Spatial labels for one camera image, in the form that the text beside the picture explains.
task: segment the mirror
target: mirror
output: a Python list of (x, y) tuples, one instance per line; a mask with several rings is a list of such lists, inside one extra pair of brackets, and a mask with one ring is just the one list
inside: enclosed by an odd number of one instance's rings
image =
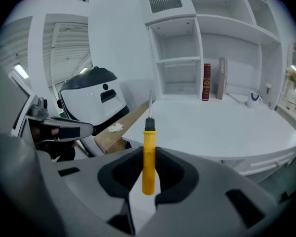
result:
[(296, 110), (296, 41), (288, 48), (286, 78), (280, 104), (289, 110)]

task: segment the cabinet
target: cabinet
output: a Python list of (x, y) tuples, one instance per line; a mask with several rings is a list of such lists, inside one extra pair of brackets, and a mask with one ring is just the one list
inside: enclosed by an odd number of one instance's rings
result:
[(148, 26), (159, 99), (201, 100), (203, 65), (228, 61), (226, 91), (262, 95), (272, 109), (280, 92), (281, 42), (265, 0), (140, 0)]

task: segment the wooden board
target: wooden board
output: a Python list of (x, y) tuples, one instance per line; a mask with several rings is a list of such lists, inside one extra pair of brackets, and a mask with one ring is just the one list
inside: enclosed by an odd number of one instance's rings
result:
[(95, 143), (100, 147), (104, 154), (111, 154), (125, 149), (126, 141), (122, 139), (122, 135), (135, 123), (135, 121), (149, 108), (149, 101), (143, 103), (137, 109), (120, 118), (117, 122), (123, 125), (120, 132), (109, 132), (108, 129), (103, 130), (94, 137)]

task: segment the mug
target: mug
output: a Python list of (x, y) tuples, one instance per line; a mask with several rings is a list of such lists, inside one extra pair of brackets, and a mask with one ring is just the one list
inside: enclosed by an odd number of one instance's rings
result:
[(247, 102), (248, 107), (257, 108), (259, 105), (259, 100), (261, 100), (262, 102), (262, 98), (260, 97), (260, 95), (250, 91), (248, 96), (248, 102)]

